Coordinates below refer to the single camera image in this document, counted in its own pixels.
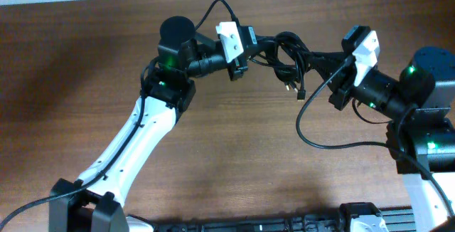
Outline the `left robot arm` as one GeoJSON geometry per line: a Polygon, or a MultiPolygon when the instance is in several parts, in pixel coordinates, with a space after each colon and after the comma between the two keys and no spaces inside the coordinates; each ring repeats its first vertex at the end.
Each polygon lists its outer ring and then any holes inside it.
{"type": "Polygon", "coordinates": [[[270,38],[237,19],[215,27],[214,41],[183,16],[160,27],[158,56],[140,77],[140,97],[106,150],[75,182],[60,179],[49,204],[49,231],[153,231],[143,218],[128,216],[124,204],[137,174],[155,146],[170,132],[196,93],[194,78],[227,70],[241,78],[247,59],[272,48],[270,38]]]}

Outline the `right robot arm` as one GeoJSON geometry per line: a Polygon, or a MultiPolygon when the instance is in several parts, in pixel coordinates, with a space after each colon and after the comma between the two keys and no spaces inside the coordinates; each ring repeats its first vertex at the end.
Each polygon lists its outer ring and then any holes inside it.
{"type": "Polygon", "coordinates": [[[419,49],[395,80],[374,65],[355,85],[354,55],[315,53],[310,66],[328,83],[331,104],[349,100],[390,118],[386,145],[411,200],[418,231],[454,230],[454,54],[419,49]]]}

